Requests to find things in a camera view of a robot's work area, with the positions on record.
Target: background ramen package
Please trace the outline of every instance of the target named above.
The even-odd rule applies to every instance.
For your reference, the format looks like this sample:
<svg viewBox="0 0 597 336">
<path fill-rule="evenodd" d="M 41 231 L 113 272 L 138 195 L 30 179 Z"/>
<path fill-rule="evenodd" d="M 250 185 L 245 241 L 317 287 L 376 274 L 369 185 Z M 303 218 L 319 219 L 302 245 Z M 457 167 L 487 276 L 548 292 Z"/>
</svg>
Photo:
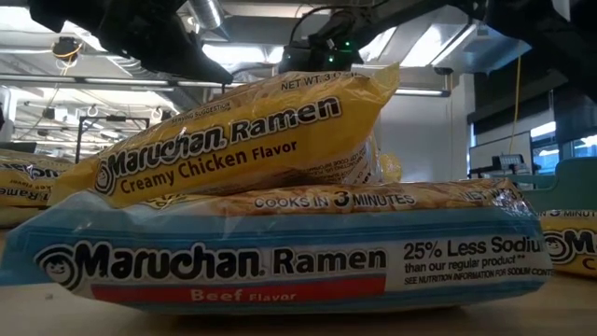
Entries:
<svg viewBox="0 0 597 336">
<path fill-rule="evenodd" d="M 325 185 L 114 208 L 82 191 L 8 235 L 4 284 L 167 314 L 388 312 L 522 295 L 551 275 L 505 179 Z"/>
<path fill-rule="evenodd" d="M 597 277 L 597 211 L 547 211 L 541 226 L 556 271 Z"/>
<path fill-rule="evenodd" d="M 54 181 L 72 163 L 0 149 L 0 228 L 13 227 L 48 207 Z"/>
<path fill-rule="evenodd" d="M 241 86 L 82 161 L 50 203 L 83 189 L 122 207 L 168 193 L 378 182 L 371 132 L 397 86 L 397 64 L 372 77 L 288 73 Z"/>
</svg>

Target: ceiling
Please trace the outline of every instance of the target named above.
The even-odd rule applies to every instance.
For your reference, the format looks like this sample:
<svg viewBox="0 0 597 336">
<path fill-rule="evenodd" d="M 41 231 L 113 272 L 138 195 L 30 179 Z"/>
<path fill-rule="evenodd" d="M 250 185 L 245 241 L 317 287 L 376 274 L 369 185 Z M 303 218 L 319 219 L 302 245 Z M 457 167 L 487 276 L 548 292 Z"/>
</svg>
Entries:
<svg viewBox="0 0 597 336">
<path fill-rule="evenodd" d="M 400 2 L 395 1 L 394 4 L 395 7 L 401 7 L 413 1 L 418 0 L 401 0 Z M 223 63 L 228 69 L 242 66 L 238 63 L 240 61 L 259 62 L 260 64 L 276 63 L 278 62 L 276 59 L 281 57 L 281 46 L 287 43 L 290 31 L 298 18 L 312 7 L 329 3 L 346 5 L 359 3 L 359 1 L 312 0 L 309 5 L 306 5 L 299 0 L 222 0 L 221 4 L 227 13 L 225 27 L 229 41 L 212 32 L 200 32 L 201 38 L 206 43 L 203 50 L 217 62 Z M 360 3 L 370 4 L 371 2 L 360 1 Z M 189 31 L 194 29 L 192 21 L 188 19 L 190 14 L 186 11 L 185 6 L 179 10 L 179 16 Z M 312 15 L 300 25 L 298 35 L 306 37 L 308 34 L 314 33 L 326 20 L 327 15 Z M 431 37 L 435 38 L 432 41 L 435 44 L 432 44 L 432 47 L 425 45 L 418 48 L 418 52 L 422 56 L 414 58 L 425 58 L 434 52 L 437 54 L 441 49 L 434 50 L 433 48 L 445 48 L 447 42 L 466 28 L 466 24 L 466 15 L 454 7 L 444 7 L 430 12 L 388 32 L 387 39 L 382 41 L 379 46 L 369 45 L 368 50 L 375 49 L 377 54 L 369 55 L 366 58 L 366 63 L 354 70 L 369 73 L 380 66 L 408 59 L 409 53 L 415 50 L 414 47 L 427 32 L 434 33 Z M 491 34 L 490 37 L 482 36 L 480 39 L 491 41 L 493 48 L 499 49 L 500 44 L 504 43 L 500 39 L 508 41 L 507 38 L 496 32 L 491 31 Z M 73 66 L 67 69 L 67 76 L 160 77 L 160 74 L 149 73 L 140 68 L 134 60 L 106 57 L 97 39 L 72 23 L 67 22 L 60 34 L 52 33 L 32 21 L 24 7 L 0 7 L 0 74 L 60 75 L 67 64 L 55 59 L 49 51 L 50 46 L 58 40 L 59 36 L 72 36 L 85 42 L 80 53 L 81 56 L 76 63 L 72 64 Z M 475 43 L 481 43 L 478 30 L 475 30 L 474 34 L 468 35 L 466 40 L 438 66 L 453 67 L 457 74 L 490 69 L 495 62 L 482 64 L 485 56 L 481 57 L 480 54 L 483 48 L 471 47 Z M 238 54 L 243 54 L 244 59 L 236 59 Z M 272 73 L 270 68 L 250 71 L 240 74 L 236 79 L 253 80 L 271 76 Z M 402 69 L 401 86 L 403 87 L 437 90 L 445 89 L 444 85 L 444 78 L 437 75 L 430 66 L 412 66 Z M 77 123 L 73 123 L 72 118 L 68 121 L 42 118 L 41 113 L 55 90 L 53 88 L 28 87 L 25 84 L 10 88 L 14 96 L 19 97 L 13 139 L 38 141 L 40 144 L 45 144 L 40 146 L 47 151 L 58 153 L 58 155 L 72 156 L 75 148 L 73 142 L 76 141 Z M 211 96 L 213 93 L 207 89 L 176 90 L 176 92 L 169 93 L 147 91 L 143 88 L 137 88 L 136 91 L 59 88 L 52 106 L 57 107 L 60 111 L 68 110 L 71 116 L 85 115 L 91 106 L 95 106 L 98 116 L 126 115 L 149 118 L 152 123 L 156 123 L 160 121 L 160 112 L 156 112 L 156 110 L 171 109 L 174 113 L 184 112 L 194 105 L 204 103 Z M 115 125 L 106 121 L 98 121 L 94 126 L 90 126 L 83 135 L 83 156 L 90 155 L 102 146 L 107 146 L 115 141 L 105 135 L 102 136 L 102 133 L 120 128 L 126 130 L 118 136 L 118 138 L 123 138 L 133 134 L 139 127 L 132 122 Z M 38 133 L 40 129 L 47 132 Z"/>
</svg>

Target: blue ramen package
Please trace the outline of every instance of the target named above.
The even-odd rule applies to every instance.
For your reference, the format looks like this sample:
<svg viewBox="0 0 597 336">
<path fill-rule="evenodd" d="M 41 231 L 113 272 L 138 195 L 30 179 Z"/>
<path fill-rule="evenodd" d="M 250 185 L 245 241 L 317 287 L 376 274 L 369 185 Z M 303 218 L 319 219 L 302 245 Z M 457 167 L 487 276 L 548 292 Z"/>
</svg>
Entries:
<svg viewBox="0 0 597 336">
<path fill-rule="evenodd" d="M 8 236 L 5 284 L 170 314 L 387 312 L 539 289 L 539 220 L 505 179 L 171 195 L 79 192 Z"/>
</svg>

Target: ceiling pipe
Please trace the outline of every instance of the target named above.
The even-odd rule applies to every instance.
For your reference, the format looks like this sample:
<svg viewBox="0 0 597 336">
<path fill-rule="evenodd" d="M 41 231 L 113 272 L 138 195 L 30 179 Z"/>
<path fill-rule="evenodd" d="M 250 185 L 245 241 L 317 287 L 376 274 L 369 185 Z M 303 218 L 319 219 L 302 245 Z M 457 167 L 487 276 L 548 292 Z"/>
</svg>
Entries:
<svg viewBox="0 0 597 336">
<path fill-rule="evenodd" d="M 188 0 L 189 12 L 202 29 L 214 30 L 224 22 L 224 9 L 217 0 Z"/>
</svg>

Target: table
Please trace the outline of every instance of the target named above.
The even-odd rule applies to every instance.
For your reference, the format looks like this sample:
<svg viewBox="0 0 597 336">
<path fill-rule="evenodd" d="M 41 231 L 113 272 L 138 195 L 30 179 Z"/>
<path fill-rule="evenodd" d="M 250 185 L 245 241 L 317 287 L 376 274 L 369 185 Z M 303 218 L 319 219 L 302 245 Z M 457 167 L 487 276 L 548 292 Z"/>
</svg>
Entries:
<svg viewBox="0 0 597 336">
<path fill-rule="evenodd" d="M 597 281 L 557 275 L 536 293 L 520 298 L 442 310 L 234 317 L 151 315 L 79 298 L 57 285 L 0 287 L 0 328 L 3 335 L 19 336 L 587 336 L 597 333 Z"/>
</svg>

